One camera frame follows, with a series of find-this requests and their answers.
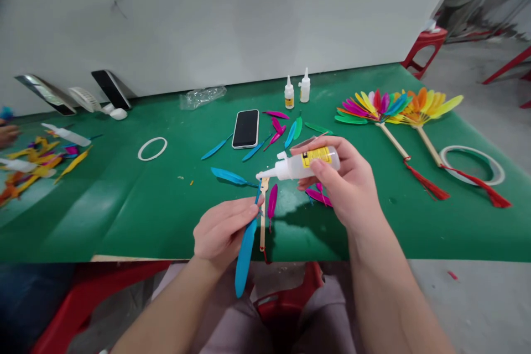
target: black phone screen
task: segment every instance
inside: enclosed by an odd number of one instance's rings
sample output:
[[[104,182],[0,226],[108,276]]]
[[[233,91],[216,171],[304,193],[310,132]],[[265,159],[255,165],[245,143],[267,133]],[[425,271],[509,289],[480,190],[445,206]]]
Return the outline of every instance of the black phone screen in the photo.
[[[243,147],[256,144],[257,128],[258,110],[239,112],[232,137],[232,146]]]

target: bamboo handle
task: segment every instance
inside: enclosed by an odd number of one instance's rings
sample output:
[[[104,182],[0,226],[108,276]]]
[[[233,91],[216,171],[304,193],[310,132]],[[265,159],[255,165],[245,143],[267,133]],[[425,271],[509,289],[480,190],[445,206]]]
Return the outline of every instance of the bamboo handle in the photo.
[[[386,127],[386,124],[385,122],[384,123],[375,123],[380,129],[383,130],[383,132],[386,134],[387,138],[389,138],[391,140],[391,142],[393,143],[394,147],[398,150],[398,152],[400,152],[400,155],[402,155],[402,158],[408,160],[410,159],[410,156],[408,155],[408,153],[405,151],[404,148],[402,148],[402,146],[400,145],[400,143],[397,141],[397,139],[391,134],[391,132],[389,131],[389,129]]]
[[[442,167],[443,166],[443,160],[441,159],[441,157],[437,153],[437,150],[435,149],[435,147],[431,143],[429,137],[424,132],[424,129],[422,128],[422,126],[413,126],[413,128],[416,129],[419,132],[420,137],[422,138],[422,141],[424,141],[424,144],[426,144],[427,148],[430,151],[431,157],[433,158],[433,160],[435,161],[437,166],[438,167]]]

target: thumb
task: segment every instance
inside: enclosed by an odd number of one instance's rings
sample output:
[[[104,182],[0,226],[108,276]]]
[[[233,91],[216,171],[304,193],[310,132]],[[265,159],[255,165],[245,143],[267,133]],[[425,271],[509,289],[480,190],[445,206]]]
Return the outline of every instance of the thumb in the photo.
[[[335,190],[339,188],[345,181],[328,163],[321,159],[314,159],[310,163],[310,169],[315,176],[325,186],[326,190]]]

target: wooden stick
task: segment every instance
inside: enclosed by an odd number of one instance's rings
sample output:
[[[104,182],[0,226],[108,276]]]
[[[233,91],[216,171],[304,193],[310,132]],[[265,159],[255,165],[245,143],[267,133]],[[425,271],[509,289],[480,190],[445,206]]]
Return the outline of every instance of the wooden stick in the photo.
[[[400,155],[402,155],[402,158],[404,158],[405,160],[409,160],[410,156],[405,151],[405,149],[402,148],[402,146],[397,141],[397,139],[391,134],[389,129],[386,127],[385,122],[384,123],[375,123],[375,125],[377,125],[380,129],[383,130],[383,132],[386,134],[387,138],[389,138],[391,140],[391,142],[393,143],[394,147],[398,150],[398,152],[400,152]]]
[[[424,144],[426,144],[427,148],[430,151],[431,157],[433,158],[433,160],[435,161],[437,166],[438,167],[443,167],[443,160],[441,159],[441,157],[437,153],[437,150],[435,149],[435,147],[431,143],[430,139],[428,138],[428,136],[424,132],[424,129],[423,129],[422,125],[420,125],[420,126],[412,126],[412,127],[419,132],[420,137],[422,138],[422,141],[424,141]]]
[[[262,187],[260,192],[264,196],[264,203],[262,203],[262,217],[260,219],[260,251],[266,250],[266,192],[269,188],[269,177],[262,179]]]

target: hand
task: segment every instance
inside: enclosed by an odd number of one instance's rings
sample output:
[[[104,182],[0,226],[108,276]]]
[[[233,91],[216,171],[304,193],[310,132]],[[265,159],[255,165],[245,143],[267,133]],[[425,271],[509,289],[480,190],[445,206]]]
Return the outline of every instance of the hand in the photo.
[[[383,218],[371,165],[346,139],[323,136],[303,147],[292,149],[291,154],[327,146],[336,148],[341,162],[339,170],[335,171],[320,159],[313,160],[310,167],[315,176],[299,180],[298,189],[304,191],[310,185],[321,182],[337,218],[349,231],[355,232],[363,225]]]
[[[20,130],[14,124],[2,126],[5,123],[0,119],[0,149],[10,147],[20,134]]]
[[[194,228],[195,255],[224,272],[238,256],[245,226],[258,215],[264,202],[262,195],[257,205],[255,199],[226,201],[207,210]]]

